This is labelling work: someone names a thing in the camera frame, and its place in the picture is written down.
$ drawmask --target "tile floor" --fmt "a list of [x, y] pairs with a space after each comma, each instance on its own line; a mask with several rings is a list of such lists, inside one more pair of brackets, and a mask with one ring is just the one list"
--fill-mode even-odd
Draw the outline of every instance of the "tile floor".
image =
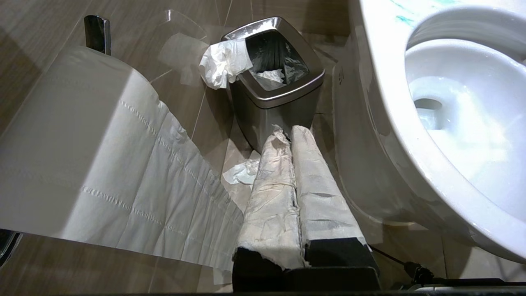
[[24, 235], [0, 269], [0, 295], [195, 292], [201, 266]]
[[[333, 176], [339, 183], [336, 166], [332, 121], [332, 68], [343, 54], [346, 38], [303, 33], [305, 39], [320, 57], [326, 76], [320, 102], [317, 106], [312, 131]], [[249, 158], [252, 151], [238, 124], [234, 120], [223, 172]], [[232, 199], [244, 210], [250, 188], [247, 185], [223, 183]], [[356, 209], [351, 209], [369, 244], [402, 261], [418, 262], [443, 278], [502, 278], [506, 281], [526, 281], [526, 265], [494, 256], [480, 248], [464, 246], [443, 238], [418, 225], [388, 226], [377, 223]], [[395, 283], [409, 283], [403, 267], [381, 255], [374, 254], [380, 267], [383, 289]]]

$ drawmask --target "toilet paper roll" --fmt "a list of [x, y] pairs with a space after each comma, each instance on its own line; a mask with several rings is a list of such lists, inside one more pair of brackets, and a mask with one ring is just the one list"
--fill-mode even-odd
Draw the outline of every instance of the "toilet paper roll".
[[313, 240], [357, 238], [365, 245], [360, 226], [338, 189], [310, 130], [295, 125], [291, 138], [302, 244]]
[[242, 213], [148, 81], [63, 52], [0, 139], [0, 228], [231, 270]]
[[282, 269], [303, 268], [304, 250], [290, 142], [280, 127], [274, 128], [263, 146], [238, 246], [258, 252]]

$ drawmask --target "crumpled tissue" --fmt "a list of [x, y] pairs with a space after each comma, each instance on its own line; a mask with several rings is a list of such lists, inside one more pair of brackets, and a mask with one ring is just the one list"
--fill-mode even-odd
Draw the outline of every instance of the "crumpled tissue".
[[245, 184], [249, 185], [252, 190], [252, 185], [258, 173], [259, 160], [261, 155], [257, 151], [252, 151], [250, 158], [245, 162], [234, 165], [230, 170], [223, 173], [225, 181], [230, 185]]
[[208, 87], [227, 88], [236, 76], [252, 68], [245, 39], [227, 40], [209, 46], [199, 63], [199, 73]]
[[250, 70], [254, 79], [266, 91], [276, 90], [286, 85], [285, 83], [283, 83], [283, 78], [285, 78], [285, 74], [283, 74], [282, 71], [282, 69], [277, 69], [272, 71], [255, 73], [252, 70]]

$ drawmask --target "toilet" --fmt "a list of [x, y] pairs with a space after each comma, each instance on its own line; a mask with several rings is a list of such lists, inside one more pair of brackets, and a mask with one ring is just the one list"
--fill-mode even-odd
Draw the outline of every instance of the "toilet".
[[396, 9], [349, 1], [333, 71], [348, 202], [526, 263], [526, 3], [452, 5], [414, 23]]

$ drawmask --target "black cable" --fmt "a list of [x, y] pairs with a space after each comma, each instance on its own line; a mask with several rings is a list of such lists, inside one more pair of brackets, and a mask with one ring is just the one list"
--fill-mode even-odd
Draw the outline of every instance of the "black cable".
[[378, 253], [384, 255], [385, 257], [391, 259], [392, 261], [394, 261], [394, 262], [396, 262], [396, 263], [399, 263], [399, 264], [402, 264], [402, 265], [405, 265], [405, 262], [403, 262], [402, 260], [398, 260], [398, 259], [396, 259], [395, 257], [393, 257], [393, 256], [391, 256], [391, 255], [389, 255], [389, 254], [386, 254], [386, 253], [384, 253], [384, 252], [378, 250], [377, 248], [375, 248], [375, 247], [372, 246], [372, 245], [369, 245], [369, 247], [370, 247], [373, 251], [378, 252]]

